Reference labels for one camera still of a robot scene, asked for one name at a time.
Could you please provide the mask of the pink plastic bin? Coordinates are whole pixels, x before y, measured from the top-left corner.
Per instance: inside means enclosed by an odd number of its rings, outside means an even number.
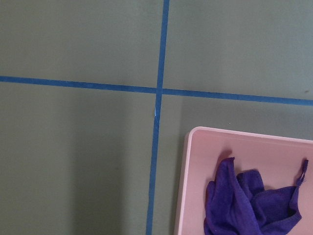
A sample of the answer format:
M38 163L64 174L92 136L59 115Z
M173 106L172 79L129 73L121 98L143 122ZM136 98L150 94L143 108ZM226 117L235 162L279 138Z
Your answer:
M185 138L174 233L202 235L205 190L219 162L234 157L237 173L260 172L265 189L295 184L304 160L313 160L310 140L196 127Z

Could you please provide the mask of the purple cloth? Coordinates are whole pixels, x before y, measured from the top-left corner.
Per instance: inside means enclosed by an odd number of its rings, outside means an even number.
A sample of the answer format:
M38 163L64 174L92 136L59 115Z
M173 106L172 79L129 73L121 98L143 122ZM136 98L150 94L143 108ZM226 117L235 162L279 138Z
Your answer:
M234 158L222 160L205 198L206 235L286 235L301 220L299 189L308 167L302 164L295 185L266 190L258 170L235 173Z

